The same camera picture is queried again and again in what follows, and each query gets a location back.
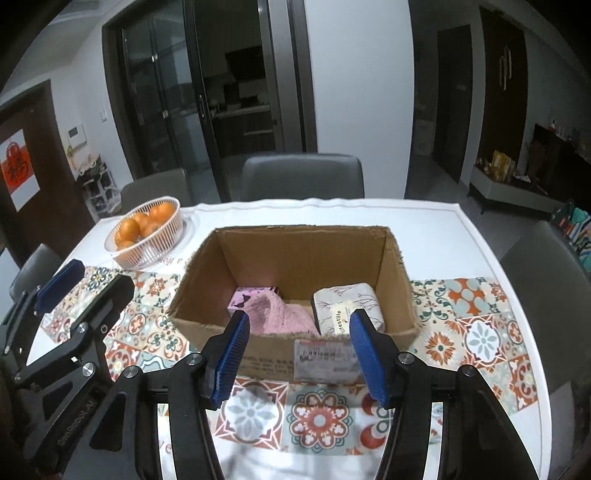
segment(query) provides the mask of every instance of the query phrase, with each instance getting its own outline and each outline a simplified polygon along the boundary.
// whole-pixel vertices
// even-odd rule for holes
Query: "white poster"
[[[22,130],[0,145],[4,182],[17,212],[39,191]]]

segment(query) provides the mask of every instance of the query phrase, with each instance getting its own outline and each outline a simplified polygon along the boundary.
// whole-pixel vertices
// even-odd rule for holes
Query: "silver bolt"
[[[414,355],[409,352],[402,352],[398,355],[398,360],[404,365],[410,365],[414,362]]]
[[[95,373],[95,365],[92,362],[88,362],[84,365],[82,365],[82,375],[84,377],[92,377],[92,375]]]
[[[462,365],[462,373],[467,377],[476,376],[476,367],[474,365]]]
[[[187,363],[189,365],[198,365],[201,362],[203,362],[203,355],[200,353],[191,353],[191,355],[187,357]]]
[[[125,370],[123,370],[123,376],[125,378],[133,378],[139,373],[139,368],[137,365],[130,365]]]

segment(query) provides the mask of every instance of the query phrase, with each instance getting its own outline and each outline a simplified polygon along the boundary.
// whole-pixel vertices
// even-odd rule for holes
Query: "pink towel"
[[[319,336],[314,320],[301,305],[286,304],[279,295],[262,291],[244,304],[251,333],[311,333]]]

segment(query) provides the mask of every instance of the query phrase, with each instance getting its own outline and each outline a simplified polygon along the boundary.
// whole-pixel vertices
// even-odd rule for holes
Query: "leather chair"
[[[126,214],[142,203],[165,195],[178,199],[181,207],[195,205],[184,168],[155,173],[127,184],[121,190],[121,213]]]
[[[591,360],[591,280],[562,234],[539,222],[501,259],[530,323],[548,390]]]
[[[242,169],[241,200],[365,197],[358,158],[338,154],[260,155]]]
[[[16,301],[24,291],[31,292],[39,285],[45,285],[60,268],[61,263],[62,259],[51,248],[46,244],[39,245],[8,289],[12,300]]]

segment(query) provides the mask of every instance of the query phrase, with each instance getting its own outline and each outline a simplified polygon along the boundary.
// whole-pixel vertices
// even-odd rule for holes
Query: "white tablecloth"
[[[183,273],[187,261],[214,228],[245,225],[383,225],[395,235],[410,278],[495,277],[508,296],[515,320],[524,336],[537,385],[538,401],[511,415],[541,479],[548,477],[551,448],[550,398],[534,337],[521,305],[498,260],[459,205],[412,200],[263,200],[252,203],[197,205],[183,209],[186,228],[180,243],[159,263],[146,270]],[[87,266],[117,268],[103,248],[118,218],[101,220],[78,244],[73,258]],[[29,362],[55,344],[40,330]],[[166,443],[167,425],[160,425]],[[381,453],[359,456],[296,455],[265,450],[215,438],[226,478],[297,478],[325,480],[371,479]],[[439,445],[431,445],[425,478],[437,478]],[[174,471],[163,458],[163,470]]]

